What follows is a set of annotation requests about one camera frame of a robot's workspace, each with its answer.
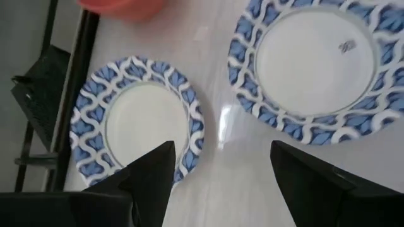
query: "black object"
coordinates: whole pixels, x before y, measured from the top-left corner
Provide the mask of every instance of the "black object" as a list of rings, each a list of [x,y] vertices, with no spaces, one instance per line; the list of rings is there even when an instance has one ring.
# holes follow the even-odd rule
[[[25,76],[11,78],[15,83],[11,92],[28,119],[21,155],[15,160],[19,165],[15,192],[22,191],[27,165],[40,164],[40,157],[29,156],[34,130],[45,148],[50,149],[69,57],[69,53],[50,46]],[[47,158],[48,168],[53,168],[54,163]]]
[[[271,145],[276,181],[296,227],[404,226],[404,195],[281,141]]]
[[[175,168],[167,141],[83,192],[0,194],[2,226],[160,227]]]

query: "small plate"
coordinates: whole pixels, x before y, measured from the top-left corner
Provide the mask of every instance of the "small plate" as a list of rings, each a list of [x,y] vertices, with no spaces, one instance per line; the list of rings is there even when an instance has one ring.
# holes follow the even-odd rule
[[[91,186],[165,141],[175,143],[174,183],[198,163],[204,120],[196,92],[160,61],[126,57],[90,76],[71,118],[71,149]]]

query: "patterned plate rim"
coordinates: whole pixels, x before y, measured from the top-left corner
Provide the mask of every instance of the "patterned plate rim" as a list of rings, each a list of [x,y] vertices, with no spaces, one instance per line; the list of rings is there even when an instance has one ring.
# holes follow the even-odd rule
[[[142,56],[125,57],[95,71],[83,85],[73,109],[70,145],[78,171],[88,186],[119,171],[122,166],[105,145],[109,107],[126,89],[139,83],[157,83],[173,92],[188,117],[187,144],[175,164],[176,185],[198,164],[205,123],[196,92],[187,78],[166,62]]]
[[[376,76],[356,104],[331,115],[288,113],[263,93],[254,75],[255,53],[270,25],[307,9],[339,10],[369,29],[377,47]],[[380,131],[404,112],[404,8],[392,1],[251,0],[230,43],[229,80],[246,112],[290,137],[312,145],[334,144]]]

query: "printed mark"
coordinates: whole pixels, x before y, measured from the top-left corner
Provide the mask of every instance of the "printed mark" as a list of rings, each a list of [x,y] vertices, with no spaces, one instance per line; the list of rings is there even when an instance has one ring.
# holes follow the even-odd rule
[[[356,47],[356,42],[354,40],[348,40],[343,44],[340,44],[338,47],[341,50],[341,53],[344,54],[349,50],[352,50]]]

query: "white plate center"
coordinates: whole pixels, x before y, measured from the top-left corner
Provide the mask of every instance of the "white plate center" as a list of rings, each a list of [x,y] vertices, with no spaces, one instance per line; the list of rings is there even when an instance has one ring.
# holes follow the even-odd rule
[[[171,91],[153,83],[135,85],[111,106],[107,142],[122,166],[170,140],[178,157],[187,141],[187,125],[182,102]]]
[[[264,92],[299,115],[329,114],[357,101],[374,75],[361,25],[330,11],[301,11],[263,37],[256,72]]]

